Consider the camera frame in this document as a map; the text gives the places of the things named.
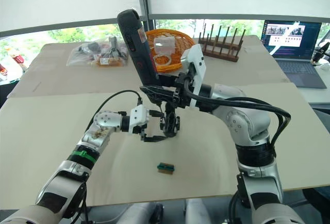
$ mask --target woven basket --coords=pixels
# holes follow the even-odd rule
[[[181,68],[181,56],[184,53],[186,49],[189,49],[191,46],[193,46],[195,43],[192,38],[190,38],[188,35],[186,35],[183,32],[179,32],[176,30],[170,30],[170,29],[155,29],[151,30],[145,33],[148,39],[148,43],[150,46],[151,54],[152,56],[156,56],[156,52],[154,50],[154,39],[156,37],[169,37],[174,36],[175,37],[175,53],[171,55],[172,62],[169,65],[157,65],[157,71],[158,72],[172,72],[176,71],[179,68]],[[158,64],[166,64],[169,59],[166,56],[160,56],[155,59],[155,61]]]

